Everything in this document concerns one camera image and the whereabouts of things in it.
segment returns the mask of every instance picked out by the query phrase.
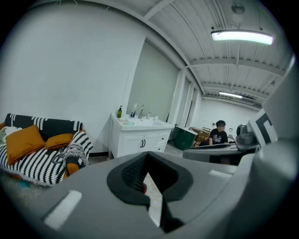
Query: person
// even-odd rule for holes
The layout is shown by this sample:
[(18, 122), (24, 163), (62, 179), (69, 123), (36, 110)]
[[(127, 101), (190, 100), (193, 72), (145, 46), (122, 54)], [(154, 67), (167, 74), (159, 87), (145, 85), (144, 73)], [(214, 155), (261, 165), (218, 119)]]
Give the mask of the person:
[(225, 122), (223, 120), (219, 120), (216, 123), (217, 128), (213, 129), (210, 133), (209, 137), (209, 145), (214, 144), (228, 144), (228, 135), (226, 134), (225, 130)]

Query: baseboard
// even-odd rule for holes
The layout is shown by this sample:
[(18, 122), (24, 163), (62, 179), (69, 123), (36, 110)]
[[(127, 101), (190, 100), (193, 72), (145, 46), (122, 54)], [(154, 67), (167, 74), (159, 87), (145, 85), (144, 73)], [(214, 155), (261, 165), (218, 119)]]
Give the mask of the baseboard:
[(108, 156), (108, 152), (89, 153), (89, 157)]

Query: green soap bottle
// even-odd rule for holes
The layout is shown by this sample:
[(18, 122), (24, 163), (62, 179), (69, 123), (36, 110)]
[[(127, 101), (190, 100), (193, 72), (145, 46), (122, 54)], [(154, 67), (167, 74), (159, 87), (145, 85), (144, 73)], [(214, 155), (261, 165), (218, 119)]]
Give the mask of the green soap bottle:
[(118, 117), (118, 118), (121, 117), (121, 112), (122, 112), (122, 111), (121, 111), (121, 108), (122, 108), (122, 105), (120, 106), (120, 109), (117, 111), (117, 117)]

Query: faucet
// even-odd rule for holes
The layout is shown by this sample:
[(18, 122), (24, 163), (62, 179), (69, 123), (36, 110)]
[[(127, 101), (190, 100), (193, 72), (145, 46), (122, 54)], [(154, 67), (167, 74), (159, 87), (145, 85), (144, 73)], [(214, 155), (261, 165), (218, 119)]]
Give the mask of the faucet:
[(140, 118), (140, 119), (142, 118), (142, 110), (143, 110), (143, 107), (144, 107), (144, 105), (142, 105), (140, 114), (139, 114), (139, 116), (138, 116), (138, 118)]

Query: couch backrest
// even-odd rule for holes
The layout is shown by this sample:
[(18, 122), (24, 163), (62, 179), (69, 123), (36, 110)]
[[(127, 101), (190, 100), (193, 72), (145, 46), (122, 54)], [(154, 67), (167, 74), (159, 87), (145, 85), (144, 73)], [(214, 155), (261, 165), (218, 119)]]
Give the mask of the couch backrest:
[(4, 124), (5, 126), (15, 126), (17, 128), (27, 128), (37, 125), (44, 141), (59, 134), (74, 134), (82, 129), (83, 126), (79, 121), (48, 119), (18, 114), (7, 114)]

